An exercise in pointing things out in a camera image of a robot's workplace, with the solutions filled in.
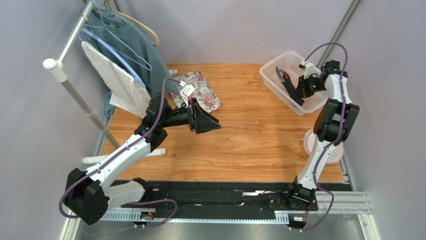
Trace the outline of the black paper napkin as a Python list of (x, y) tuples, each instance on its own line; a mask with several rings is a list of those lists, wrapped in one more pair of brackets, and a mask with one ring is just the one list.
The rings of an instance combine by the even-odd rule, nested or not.
[(275, 68), (275, 71), (276, 71), (276, 74), (277, 74), (279, 80), (281, 81), (281, 83), (285, 87), (285, 89), (286, 89), (286, 85), (293, 85), (293, 83), (291, 81), (291, 77), (286, 71), (279, 69), (278, 67)]

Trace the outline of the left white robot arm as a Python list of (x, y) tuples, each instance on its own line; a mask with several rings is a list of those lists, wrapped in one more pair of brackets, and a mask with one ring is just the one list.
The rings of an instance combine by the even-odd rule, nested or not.
[(195, 134), (221, 128), (219, 120), (202, 109), (195, 98), (188, 106), (176, 109), (168, 105), (165, 97), (152, 98), (141, 125), (125, 144), (86, 170), (75, 168), (68, 174), (65, 192), (59, 201), (62, 215), (92, 225), (110, 209), (143, 203), (144, 195), (152, 190), (145, 180), (135, 178), (120, 185), (113, 183), (163, 143), (168, 136), (166, 128), (182, 125), (187, 125)]

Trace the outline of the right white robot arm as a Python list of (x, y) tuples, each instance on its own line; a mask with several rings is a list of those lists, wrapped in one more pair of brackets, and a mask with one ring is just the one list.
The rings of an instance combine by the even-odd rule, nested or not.
[(304, 69), (304, 74), (298, 79), (294, 96), (302, 99), (325, 91), (328, 99), (315, 121), (315, 142), (306, 165), (287, 191), (285, 203), (294, 210), (308, 208), (313, 203), (327, 160), (348, 138), (360, 111), (349, 98), (348, 74), (340, 68), (339, 61), (328, 61), (317, 70), (312, 63), (303, 60), (300, 68)]

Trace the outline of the pink white round object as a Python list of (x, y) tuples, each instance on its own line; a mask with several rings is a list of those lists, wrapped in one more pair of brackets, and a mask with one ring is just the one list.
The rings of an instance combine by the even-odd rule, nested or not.
[[(303, 147), (305, 152), (310, 155), (315, 143), (315, 134), (313, 133), (313, 129), (309, 129), (303, 138)], [(340, 162), (340, 160), (344, 156), (344, 143), (341, 142), (336, 149), (333, 151), (333, 153), (330, 154), (330, 157), (327, 160), (327, 165), (334, 165)]]

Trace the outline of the white towel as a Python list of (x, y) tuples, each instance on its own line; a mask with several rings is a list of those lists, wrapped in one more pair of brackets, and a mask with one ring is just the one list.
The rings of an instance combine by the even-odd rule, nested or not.
[(151, 100), (147, 89), (89, 42), (83, 41), (81, 46), (90, 63), (111, 90), (109, 103), (141, 119), (144, 118)]

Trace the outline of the wooden clothes hanger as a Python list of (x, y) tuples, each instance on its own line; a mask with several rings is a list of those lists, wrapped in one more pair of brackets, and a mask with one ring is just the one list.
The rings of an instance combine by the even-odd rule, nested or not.
[(116, 10), (109, 10), (108, 9), (108, 12), (109, 13), (111, 13), (114, 17), (117, 17), (117, 18), (119, 18), (119, 19), (121, 19), (123, 22), (125, 22), (125, 23), (127, 23), (127, 22), (131, 22), (131, 23), (133, 23), (134, 25), (136, 25), (137, 27), (139, 27), (140, 29), (142, 29), (142, 30), (145, 30), (147, 33), (149, 33), (152, 37), (153, 37), (153, 39), (154, 39), (154, 41), (152, 41), (151, 43), (152, 43), (152, 45), (154, 46), (154, 47), (159, 47), (160, 46), (160, 38), (159, 38), (159, 36), (157, 35), (157, 33), (156, 32), (154, 32), (151, 28), (149, 28), (148, 26), (146, 26), (145, 24), (143, 24), (142, 22), (140, 22), (140, 21), (138, 21), (137, 19), (135, 19), (135, 18), (133, 18), (133, 17), (131, 17), (131, 16), (129, 16), (129, 15), (127, 15), (127, 14), (125, 14), (125, 13), (122, 13), (122, 12), (119, 12), (119, 11), (116, 11)]

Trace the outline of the teal green shirt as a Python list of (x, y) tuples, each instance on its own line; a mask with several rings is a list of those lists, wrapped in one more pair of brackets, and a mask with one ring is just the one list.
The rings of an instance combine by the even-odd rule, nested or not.
[[(84, 28), (115, 48), (116, 51), (120, 51), (132, 59), (123, 56), (125, 61), (143, 80), (151, 99), (160, 96), (162, 91), (167, 94), (179, 93), (176, 82), (165, 81), (165, 79), (171, 77), (171, 74), (159, 52), (153, 46), (151, 40), (132, 22), (112, 20), (101, 15), (100, 12), (92, 10), (87, 17)], [(98, 44), (94, 38), (85, 34), (83, 41), (90, 43), (105, 57), (129, 73), (118, 59), (105, 47)]]

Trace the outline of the blue clothes hanger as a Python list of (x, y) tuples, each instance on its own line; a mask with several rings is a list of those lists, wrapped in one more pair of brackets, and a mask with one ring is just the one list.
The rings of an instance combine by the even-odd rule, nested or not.
[(127, 69), (127, 71), (133, 76), (135, 81), (138, 82), (143, 88), (146, 88), (146, 85), (143, 82), (143, 80), (135, 72), (135, 70), (125, 61), (125, 59), (123, 57), (125, 57), (129, 60), (133, 60), (133, 59), (131, 59), (129, 56), (123, 54), (122, 52), (117, 51), (114, 47), (111, 47), (109, 44), (107, 44), (105, 41), (103, 41), (97, 35), (93, 34), (91, 31), (83, 28), (82, 32), (85, 33), (86, 35), (92, 37), (93, 39), (95, 39), (97, 41), (97, 43), (100, 44), (101, 46), (105, 47), (112, 55), (114, 55), (118, 59), (118, 61), (124, 66), (124, 68)]

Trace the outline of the green clothes hanger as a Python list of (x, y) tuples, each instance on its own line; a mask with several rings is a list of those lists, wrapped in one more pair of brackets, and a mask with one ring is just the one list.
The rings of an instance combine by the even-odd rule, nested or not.
[(129, 20), (123, 15), (122, 12), (119, 12), (118, 10), (113, 9), (112, 2), (115, 2), (115, 0), (114, 1), (104, 0), (103, 6), (98, 6), (97, 9), (100, 10), (101, 12), (103, 12), (105, 14), (105, 16), (108, 17), (108, 18), (117, 17), (122, 22), (128, 23)]

